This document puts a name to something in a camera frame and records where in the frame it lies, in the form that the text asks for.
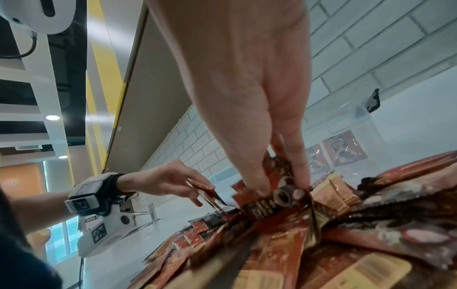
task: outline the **hand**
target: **hand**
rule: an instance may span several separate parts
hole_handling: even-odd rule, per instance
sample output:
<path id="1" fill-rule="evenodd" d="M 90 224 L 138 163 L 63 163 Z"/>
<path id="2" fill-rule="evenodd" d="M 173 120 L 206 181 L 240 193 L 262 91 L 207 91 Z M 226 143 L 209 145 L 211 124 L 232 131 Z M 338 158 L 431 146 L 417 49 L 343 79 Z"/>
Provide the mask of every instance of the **hand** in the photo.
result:
<path id="1" fill-rule="evenodd" d="M 120 176 L 117 187 L 122 192 L 140 191 L 156 196 L 171 194 L 190 198 L 196 206 L 201 207 L 202 203 L 197 199 L 199 194 L 196 189 L 186 184 L 187 179 L 194 179 L 212 189 L 214 188 L 209 180 L 180 160 L 174 160 L 153 169 Z"/>
<path id="2" fill-rule="evenodd" d="M 244 182 L 269 194 L 271 143 L 309 186 L 301 134 L 311 81 L 303 0 L 149 0 L 187 91 Z"/>

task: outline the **air vent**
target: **air vent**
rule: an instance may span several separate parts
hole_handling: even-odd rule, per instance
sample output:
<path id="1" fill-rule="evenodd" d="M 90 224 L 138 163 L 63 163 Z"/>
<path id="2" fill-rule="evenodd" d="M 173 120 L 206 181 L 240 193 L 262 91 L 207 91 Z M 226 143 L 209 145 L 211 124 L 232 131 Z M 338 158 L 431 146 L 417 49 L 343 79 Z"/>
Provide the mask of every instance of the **air vent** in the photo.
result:
<path id="1" fill-rule="evenodd" d="M 30 145 L 30 146 L 20 146 L 14 147 L 16 150 L 30 150 L 30 149 L 42 149 L 41 145 Z"/>

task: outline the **pile of packets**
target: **pile of packets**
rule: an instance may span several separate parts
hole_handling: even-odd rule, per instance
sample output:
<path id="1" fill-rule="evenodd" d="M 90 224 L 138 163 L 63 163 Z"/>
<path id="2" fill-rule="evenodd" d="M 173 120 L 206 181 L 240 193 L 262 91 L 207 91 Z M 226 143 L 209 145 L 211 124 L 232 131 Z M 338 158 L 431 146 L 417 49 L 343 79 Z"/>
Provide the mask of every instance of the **pile of packets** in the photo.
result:
<path id="1" fill-rule="evenodd" d="M 168 238 L 129 289 L 220 288 L 214 279 L 227 277 L 246 244 L 233 278 L 222 278 L 226 288 L 457 288 L 456 151 L 365 178 L 357 189 L 329 172 L 300 190 L 290 163 L 269 155 L 264 169 L 271 197 L 240 181 L 231 210 L 192 181 L 216 212 Z"/>

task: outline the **window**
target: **window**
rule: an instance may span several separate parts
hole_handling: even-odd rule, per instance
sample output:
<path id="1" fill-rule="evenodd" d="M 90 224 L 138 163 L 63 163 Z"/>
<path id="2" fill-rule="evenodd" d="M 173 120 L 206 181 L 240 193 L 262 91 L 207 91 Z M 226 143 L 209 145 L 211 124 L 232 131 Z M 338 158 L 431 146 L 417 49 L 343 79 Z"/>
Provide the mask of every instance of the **window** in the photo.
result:
<path id="1" fill-rule="evenodd" d="M 51 240 L 46 243 L 46 256 L 51 265 L 59 264 L 78 253 L 77 243 L 82 233 L 78 231 L 78 217 L 49 228 Z"/>

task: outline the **white brick wall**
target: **white brick wall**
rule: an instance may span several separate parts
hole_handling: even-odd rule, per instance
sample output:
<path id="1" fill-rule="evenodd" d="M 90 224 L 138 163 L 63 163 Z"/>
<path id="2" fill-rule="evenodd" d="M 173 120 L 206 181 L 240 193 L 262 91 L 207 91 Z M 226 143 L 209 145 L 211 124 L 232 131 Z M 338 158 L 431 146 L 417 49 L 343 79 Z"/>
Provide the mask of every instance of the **white brick wall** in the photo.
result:
<path id="1" fill-rule="evenodd" d="M 306 125 L 376 88 L 385 100 L 457 64 L 457 0 L 305 2 L 313 55 Z M 231 166 L 194 106 L 144 168 L 174 159 L 205 176 Z"/>

